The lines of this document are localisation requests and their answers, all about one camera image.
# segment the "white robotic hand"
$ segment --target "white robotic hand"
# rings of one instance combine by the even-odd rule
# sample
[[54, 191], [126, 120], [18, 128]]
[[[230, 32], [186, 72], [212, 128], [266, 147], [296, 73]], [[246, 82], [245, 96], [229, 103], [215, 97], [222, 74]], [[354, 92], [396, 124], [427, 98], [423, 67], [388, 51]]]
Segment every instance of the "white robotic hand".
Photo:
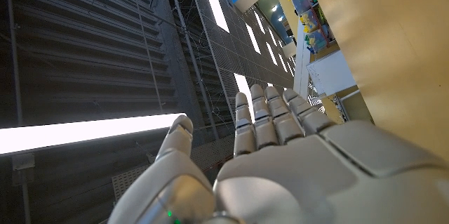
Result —
[[449, 170], [427, 151], [362, 121], [335, 125], [293, 90], [236, 96], [234, 158], [213, 190], [189, 159], [178, 118], [109, 223], [447, 223]]

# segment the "fluorescent light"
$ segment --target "fluorescent light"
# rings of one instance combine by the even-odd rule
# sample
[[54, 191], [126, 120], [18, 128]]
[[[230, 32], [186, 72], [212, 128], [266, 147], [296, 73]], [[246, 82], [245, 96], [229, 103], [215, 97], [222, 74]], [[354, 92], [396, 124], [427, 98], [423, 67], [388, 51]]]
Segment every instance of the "fluorescent light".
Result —
[[288, 70], [290, 70], [290, 74], [292, 74], [292, 77], [294, 77], [295, 75], [293, 74], [292, 68], [290, 66], [290, 63], [287, 62], [288, 65]]
[[273, 55], [272, 47], [268, 44], [268, 42], [265, 42], [265, 43], [267, 44], [269, 54], [272, 55], [273, 63], [274, 63], [275, 65], [278, 65], [278, 62], [276, 62], [276, 58], [275, 58], [274, 55]]
[[220, 1], [218, 0], [209, 0], [210, 7], [212, 8], [213, 17], [215, 18], [215, 22], [219, 27], [224, 29], [226, 32], [229, 32], [229, 28], [227, 27], [225, 15], [223, 14], [222, 7], [220, 5]]
[[253, 102], [251, 100], [251, 92], [250, 87], [248, 86], [248, 82], [246, 81], [245, 76], [234, 73], [234, 77], [236, 78], [237, 86], [239, 87], [239, 91], [246, 95], [246, 99], [248, 100], [248, 109], [251, 114], [251, 121], [254, 123], [254, 109]]
[[254, 50], [260, 54], [260, 49], [257, 44], [257, 41], [255, 40], [253, 29], [250, 26], [248, 26], [248, 24], [246, 24], [246, 29], [248, 30], [248, 33], [250, 34], [250, 38], [251, 38], [251, 42], [253, 43]]
[[260, 27], [260, 31], [262, 31], [262, 33], [265, 33], [264, 27], [262, 26], [262, 22], [260, 21], [260, 17], [259, 15], [254, 11], [255, 14], [255, 18], [257, 19], [257, 23], [259, 23], [259, 27]]
[[273, 44], [276, 45], [276, 40], [274, 39], [272, 30], [269, 28], [268, 31], [269, 31], [269, 35], [270, 35], [270, 36], [272, 37], [272, 39], [273, 39]]
[[283, 63], [283, 58], [282, 58], [282, 55], [280, 55], [280, 54], [278, 54], [279, 55], [279, 58], [281, 59], [281, 62], [282, 62], [282, 66], [283, 66], [283, 70], [285, 70], [286, 72], [288, 72], [287, 71], [287, 68], [286, 68], [286, 64], [285, 63]]
[[0, 154], [162, 129], [171, 126], [181, 114], [0, 129]]

